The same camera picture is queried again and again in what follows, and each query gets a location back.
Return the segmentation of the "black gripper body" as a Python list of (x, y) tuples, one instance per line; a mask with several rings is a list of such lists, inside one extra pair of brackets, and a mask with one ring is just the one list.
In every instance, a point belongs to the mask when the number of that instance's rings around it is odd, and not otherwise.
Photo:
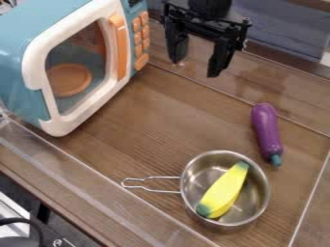
[(164, 28), (166, 18), (182, 24), (188, 36), (213, 43), (229, 42), (236, 50), (243, 50), (251, 21), (232, 9), (231, 1), (186, 1), (184, 4), (164, 1)]

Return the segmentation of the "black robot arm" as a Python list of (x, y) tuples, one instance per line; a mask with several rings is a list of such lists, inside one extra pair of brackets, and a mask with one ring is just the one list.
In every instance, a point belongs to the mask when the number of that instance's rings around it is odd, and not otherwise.
[(206, 62), (206, 77), (217, 77), (228, 67), (235, 52), (245, 48), (247, 17), (232, 10), (232, 0), (185, 0), (184, 6), (164, 0), (161, 24), (166, 55), (173, 64), (186, 56), (189, 36), (213, 43)]

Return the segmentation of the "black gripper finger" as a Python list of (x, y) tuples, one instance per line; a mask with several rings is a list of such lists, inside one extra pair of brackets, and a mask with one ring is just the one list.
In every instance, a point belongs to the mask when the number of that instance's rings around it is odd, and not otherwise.
[(169, 18), (164, 20), (164, 39), (168, 58), (177, 64), (186, 55), (188, 34), (182, 24)]
[(213, 45), (213, 52), (208, 59), (206, 76), (217, 77), (220, 72), (228, 67), (235, 54), (235, 45), (225, 41), (219, 41)]

